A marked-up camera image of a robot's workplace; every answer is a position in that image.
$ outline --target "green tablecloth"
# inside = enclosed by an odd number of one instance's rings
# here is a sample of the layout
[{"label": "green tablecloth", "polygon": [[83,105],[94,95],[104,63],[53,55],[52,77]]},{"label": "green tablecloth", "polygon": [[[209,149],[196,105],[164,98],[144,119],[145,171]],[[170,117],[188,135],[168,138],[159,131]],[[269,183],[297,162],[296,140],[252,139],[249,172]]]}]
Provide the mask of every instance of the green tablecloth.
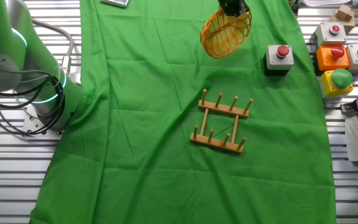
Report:
[{"label": "green tablecloth", "polygon": [[[81,0],[83,99],[31,223],[335,223],[323,104],[300,27],[286,0],[247,4],[249,38],[214,60],[200,30],[215,0]],[[270,44],[293,47],[283,78],[263,74]],[[239,122],[241,155],[189,141],[204,88],[226,105],[254,99]],[[206,129],[224,139],[233,125],[210,113]]]}]

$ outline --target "green button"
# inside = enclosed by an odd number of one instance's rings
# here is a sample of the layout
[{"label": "green button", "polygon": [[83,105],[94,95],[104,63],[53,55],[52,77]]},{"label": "green button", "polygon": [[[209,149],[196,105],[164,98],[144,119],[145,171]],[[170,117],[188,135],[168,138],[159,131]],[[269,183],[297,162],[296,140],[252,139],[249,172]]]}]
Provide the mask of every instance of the green button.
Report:
[{"label": "green button", "polygon": [[332,79],[334,83],[339,87],[347,87],[353,82],[353,76],[352,74],[343,68],[336,69],[333,71]]}]

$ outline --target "metal grating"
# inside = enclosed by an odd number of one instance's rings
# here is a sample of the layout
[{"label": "metal grating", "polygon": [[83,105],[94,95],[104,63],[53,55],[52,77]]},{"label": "metal grating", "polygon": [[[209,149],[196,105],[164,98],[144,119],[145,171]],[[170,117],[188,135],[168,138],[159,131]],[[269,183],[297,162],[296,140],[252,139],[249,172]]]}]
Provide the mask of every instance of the metal grating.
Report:
[{"label": "metal grating", "polygon": [[[72,1],[26,1],[33,17],[40,21],[60,26],[75,40],[73,65],[70,78],[80,82],[81,72],[81,27],[80,2]],[[298,22],[301,25],[305,42],[309,42],[315,27],[328,20],[338,6],[303,8],[299,10]],[[348,44],[358,43],[358,9],[356,25],[348,37]],[[68,41],[64,36],[44,29],[35,28],[49,51],[61,62],[67,51]],[[355,77],[354,91],[341,101],[326,103],[326,119],[329,142],[333,157],[333,170],[336,185],[336,212],[338,224],[358,223],[358,164],[347,160],[344,135],[344,119],[339,105],[358,97],[358,77]],[[16,102],[0,98],[7,104]],[[24,112],[4,111],[7,119],[18,127],[23,125]],[[34,208],[38,192],[57,145],[57,141],[28,142],[10,135],[0,128],[0,223],[28,223],[30,211]]]}]

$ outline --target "woven basket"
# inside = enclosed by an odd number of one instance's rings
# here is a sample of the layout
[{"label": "woven basket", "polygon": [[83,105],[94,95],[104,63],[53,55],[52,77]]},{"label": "woven basket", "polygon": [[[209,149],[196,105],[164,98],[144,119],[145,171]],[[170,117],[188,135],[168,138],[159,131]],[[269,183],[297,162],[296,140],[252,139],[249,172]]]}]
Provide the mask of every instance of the woven basket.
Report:
[{"label": "woven basket", "polygon": [[251,10],[235,17],[227,16],[220,9],[205,22],[201,31],[200,41],[205,52],[215,59],[233,53],[247,39],[251,21]]}]

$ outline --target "cardboard box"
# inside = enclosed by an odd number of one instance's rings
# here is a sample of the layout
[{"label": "cardboard box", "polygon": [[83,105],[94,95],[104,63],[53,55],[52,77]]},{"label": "cardboard box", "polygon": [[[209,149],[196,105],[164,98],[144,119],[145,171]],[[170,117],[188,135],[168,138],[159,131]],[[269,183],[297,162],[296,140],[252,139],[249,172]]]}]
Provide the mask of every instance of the cardboard box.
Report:
[{"label": "cardboard box", "polygon": [[336,10],[335,13],[329,18],[328,22],[342,22],[345,27],[346,35],[350,33],[353,27],[356,25],[354,21],[354,12],[351,11],[351,8],[345,5],[342,5],[339,10]]}]

